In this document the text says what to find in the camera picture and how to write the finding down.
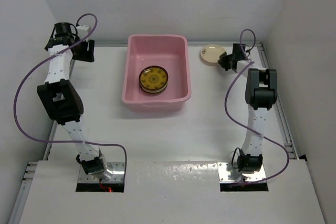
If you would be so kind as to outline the yellow patterned plate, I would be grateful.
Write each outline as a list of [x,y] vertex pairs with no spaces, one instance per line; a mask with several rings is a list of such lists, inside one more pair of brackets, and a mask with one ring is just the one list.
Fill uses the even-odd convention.
[[160,66],[146,67],[139,74],[139,86],[149,94],[163,92],[168,85],[168,81],[168,72]]

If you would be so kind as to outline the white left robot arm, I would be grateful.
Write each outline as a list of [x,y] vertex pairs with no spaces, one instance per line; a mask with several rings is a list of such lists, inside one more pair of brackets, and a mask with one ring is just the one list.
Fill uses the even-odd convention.
[[98,147],[87,143],[88,132],[83,123],[82,99],[70,82],[70,65],[74,60],[94,62],[94,41],[87,36],[91,27],[56,23],[45,47],[51,57],[44,84],[37,87],[38,96],[50,119],[61,125],[75,142],[77,162],[86,175],[99,180],[107,178],[107,164]]

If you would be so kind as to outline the cream plate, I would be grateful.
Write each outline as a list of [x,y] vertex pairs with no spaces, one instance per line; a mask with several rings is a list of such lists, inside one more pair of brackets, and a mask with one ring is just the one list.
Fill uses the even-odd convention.
[[224,47],[216,44],[209,44],[200,50],[200,59],[202,63],[208,66],[215,66],[218,64],[221,55],[226,55],[227,51]]

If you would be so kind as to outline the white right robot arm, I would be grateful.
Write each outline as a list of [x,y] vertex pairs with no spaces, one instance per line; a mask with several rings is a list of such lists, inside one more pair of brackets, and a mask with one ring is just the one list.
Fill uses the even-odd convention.
[[248,60],[246,53],[250,50],[245,48],[245,44],[233,44],[232,53],[220,55],[218,64],[226,71],[233,70],[246,78],[247,132],[232,167],[240,173],[255,173],[263,164],[262,139],[268,112],[278,98],[278,78],[275,69],[263,68]]

